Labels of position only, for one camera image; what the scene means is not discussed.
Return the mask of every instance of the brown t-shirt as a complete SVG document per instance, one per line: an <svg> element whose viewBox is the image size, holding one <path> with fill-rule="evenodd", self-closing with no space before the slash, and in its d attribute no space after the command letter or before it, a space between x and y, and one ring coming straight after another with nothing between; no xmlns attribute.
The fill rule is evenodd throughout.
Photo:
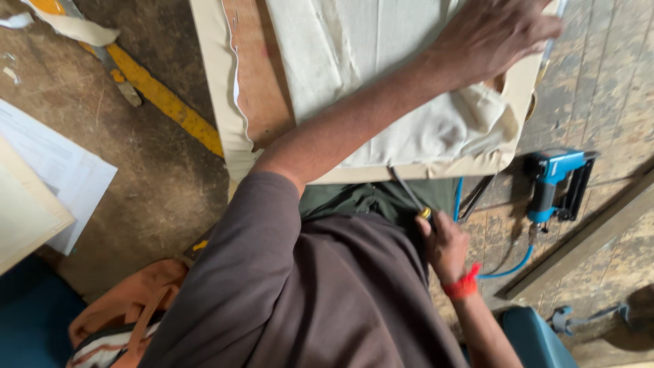
<svg viewBox="0 0 654 368"><path fill-rule="evenodd" d="M140 367L467 367L402 229L302 225L298 202L281 175L243 180Z"/></svg>

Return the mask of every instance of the bag strap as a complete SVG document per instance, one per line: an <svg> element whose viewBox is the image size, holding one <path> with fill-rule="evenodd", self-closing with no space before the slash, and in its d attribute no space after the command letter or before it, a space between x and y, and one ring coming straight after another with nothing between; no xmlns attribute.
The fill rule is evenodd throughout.
<svg viewBox="0 0 654 368"><path fill-rule="evenodd" d="M136 322L136 325L134 325L134 330L131 332L131 337L129 338L129 342L127 343L127 352L126 354L133 354L135 355L137 353L137 350L139 348L139 343L141 342L141 339L143 338L143 334L145 333L145 329L148 327L148 322L150 321L152 315L154 312L157 310L165 296L170 293L171 298L174 298L177 296L177 293L179 292L179 287L177 285L166 285L163 286L157 293L152 297L152 299L149 300L148 304L146 304L145 308L143 308L143 313L141 313L141 317L139 317L139 320Z"/></svg>

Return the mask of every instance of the man's arm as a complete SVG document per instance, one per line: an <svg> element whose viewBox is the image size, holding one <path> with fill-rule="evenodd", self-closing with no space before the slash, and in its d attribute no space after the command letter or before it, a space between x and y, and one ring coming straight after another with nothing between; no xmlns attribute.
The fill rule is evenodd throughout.
<svg viewBox="0 0 654 368"><path fill-rule="evenodd" d="M277 139L250 172L276 172L300 194L365 142L436 96L495 77L558 37L551 0L468 0L430 48Z"/></svg>
<svg viewBox="0 0 654 368"><path fill-rule="evenodd" d="M436 233L427 220L416 217L427 245L427 258L442 284L451 284L465 275L466 251L470 236L448 214L434 217ZM511 343L479 293L452 301L470 352L472 367L518 368L522 363Z"/></svg>

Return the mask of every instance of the dark green pants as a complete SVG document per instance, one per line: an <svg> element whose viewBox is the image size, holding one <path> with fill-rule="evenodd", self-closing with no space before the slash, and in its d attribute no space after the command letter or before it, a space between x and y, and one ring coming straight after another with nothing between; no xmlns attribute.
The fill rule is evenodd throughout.
<svg viewBox="0 0 654 368"><path fill-rule="evenodd" d="M457 178L409 180L416 197L433 210L452 214ZM335 213L375 212L407 231L416 244L420 234L414 217L418 208L397 181L365 184L307 185L300 200L303 221Z"/></svg>

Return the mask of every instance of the yellow painted line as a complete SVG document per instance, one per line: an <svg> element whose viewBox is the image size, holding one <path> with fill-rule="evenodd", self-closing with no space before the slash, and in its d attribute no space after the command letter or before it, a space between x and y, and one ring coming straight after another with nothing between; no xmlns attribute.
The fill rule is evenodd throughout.
<svg viewBox="0 0 654 368"><path fill-rule="evenodd" d="M208 242L208 241L206 241L206 240L202 240L202 242L200 242L199 244L194 245L194 246L193 246L193 251L196 251L196 250L198 250L198 249L202 249L202 248L206 247L206 246L207 246L207 242Z"/></svg>
<svg viewBox="0 0 654 368"><path fill-rule="evenodd" d="M44 12L57 15L65 14L58 0L30 1ZM91 46L81 42L80 45L88 52L95 54ZM204 144L211 152L223 157L222 144L220 143L220 136L216 128L209 124L192 107L186 105L177 95L166 88L166 86L152 77L125 50L115 43L107 45L105 48L120 68L120 71L111 71L111 76L116 82L122 83L126 78L134 88L141 91L143 96L161 110L162 113L173 119L191 136L194 136L200 143Z"/></svg>

